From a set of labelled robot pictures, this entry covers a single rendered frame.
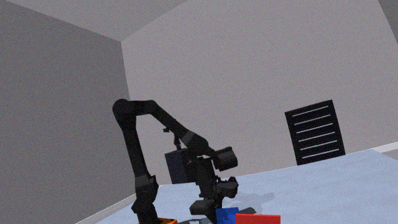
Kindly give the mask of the blue board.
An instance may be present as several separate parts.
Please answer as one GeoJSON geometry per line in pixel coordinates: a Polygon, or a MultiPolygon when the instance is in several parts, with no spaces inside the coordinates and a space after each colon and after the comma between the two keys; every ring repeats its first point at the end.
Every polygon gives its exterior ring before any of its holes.
{"type": "Polygon", "coordinates": [[[217,208],[217,224],[236,224],[236,213],[239,213],[238,207],[217,208]]]}

